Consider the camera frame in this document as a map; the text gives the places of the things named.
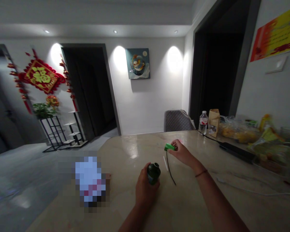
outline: paper bag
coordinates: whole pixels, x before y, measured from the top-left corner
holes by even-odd
[[[220,122],[220,113],[218,109],[211,109],[208,115],[208,134],[217,137]]]

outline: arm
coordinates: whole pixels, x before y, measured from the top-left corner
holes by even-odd
[[[179,140],[174,140],[171,145],[177,149],[175,151],[168,150],[170,154],[191,167],[196,176],[202,173],[197,176],[196,179],[200,186],[215,231],[249,232],[245,223],[232,208],[201,162],[197,160]]]
[[[149,165],[150,163],[147,163],[140,173],[135,187],[135,206],[121,225],[118,232],[139,231],[147,213],[150,211],[160,186],[160,182],[158,181],[154,186],[150,185],[148,182],[147,167]]]

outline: marble table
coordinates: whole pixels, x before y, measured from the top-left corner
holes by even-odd
[[[262,196],[222,184],[259,193],[290,192],[290,186],[276,175],[247,164],[221,150],[215,141],[198,131],[118,136],[98,151],[102,170],[111,173],[109,202],[87,213],[80,206],[75,181],[65,185],[58,197],[33,222],[28,231],[117,231],[135,202],[135,185],[147,162],[160,164],[157,201],[148,215],[144,231],[213,231],[202,194],[192,170],[168,154],[174,185],[164,165],[165,143],[179,139],[197,157],[217,182],[251,231],[290,231],[290,196]],[[68,151],[61,151],[67,157]],[[77,156],[90,156],[90,152]]]

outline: black cable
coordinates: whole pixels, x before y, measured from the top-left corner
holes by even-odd
[[[171,178],[172,178],[174,184],[176,185],[176,183],[175,183],[175,181],[174,181],[174,179],[173,179],[173,177],[172,177],[172,174],[171,174],[171,169],[170,169],[170,166],[169,166],[168,152],[167,152],[167,151],[166,151],[166,154],[167,154],[167,162],[168,162],[168,168],[169,168],[170,176],[171,176]]]
[[[197,130],[197,131],[200,132],[201,135],[203,135],[205,138],[208,138],[208,139],[213,140],[213,141],[215,141],[215,142],[217,142],[217,143],[220,144],[220,142],[219,142],[218,140],[215,140],[215,139],[212,139],[212,138],[210,138],[210,137],[207,137],[205,134],[203,134],[203,133],[202,133],[201,131],[199,131],[199,130]]]

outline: red string bracelet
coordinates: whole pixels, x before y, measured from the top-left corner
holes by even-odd
[[[207,172],[207,169],[205,169],[203,172],[201,172],[200,174],[196,175],[196,177],[202,175],[203,173]]]

